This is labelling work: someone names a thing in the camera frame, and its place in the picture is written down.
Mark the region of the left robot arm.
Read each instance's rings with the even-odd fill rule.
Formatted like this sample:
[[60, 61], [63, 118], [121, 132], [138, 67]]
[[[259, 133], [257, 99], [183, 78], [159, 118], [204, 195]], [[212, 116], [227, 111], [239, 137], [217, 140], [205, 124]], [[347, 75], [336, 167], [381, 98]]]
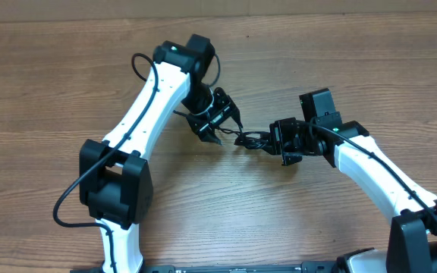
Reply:
[[149, 159], [178, 105], [203, 142], [220, 143], [215, 129], [240, 112], [220, 88], [202, 82], [216, 57], [210, 40], [193, 34], [186, 45], [165, 41], [149, 59], [149, 76], [119, 125], [100, 142], [87, 140], [79, 154], [79, 194], [103, 240], [97, 272], [139, 272], [139, 223], [153, 196]]

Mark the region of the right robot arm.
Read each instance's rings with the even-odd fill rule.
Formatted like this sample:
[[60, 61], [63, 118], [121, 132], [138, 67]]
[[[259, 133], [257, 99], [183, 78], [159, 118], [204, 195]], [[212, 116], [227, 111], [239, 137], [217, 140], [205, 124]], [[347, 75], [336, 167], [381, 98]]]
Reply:
[[284, 166], [322, 156], [372, 200], [390, 224], [388, 248], [359, 249], [317, 272], [437, 273], [437, 195], [396, 166], [356, 121], [344, 122], [329, 89], [299, 97], [303, 120], [287, 118], [261, 133], [261, 149], [280, 155]]

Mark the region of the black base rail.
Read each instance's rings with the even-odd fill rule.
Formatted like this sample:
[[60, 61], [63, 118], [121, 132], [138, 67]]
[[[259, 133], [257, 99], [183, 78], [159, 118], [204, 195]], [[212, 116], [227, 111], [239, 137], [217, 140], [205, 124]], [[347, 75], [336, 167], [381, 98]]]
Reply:
[[145, 265], [138, 273], [348, 273], [333, 261], [309, 261], [299, 265], [229, 265], [175, 267], [173, 265]]

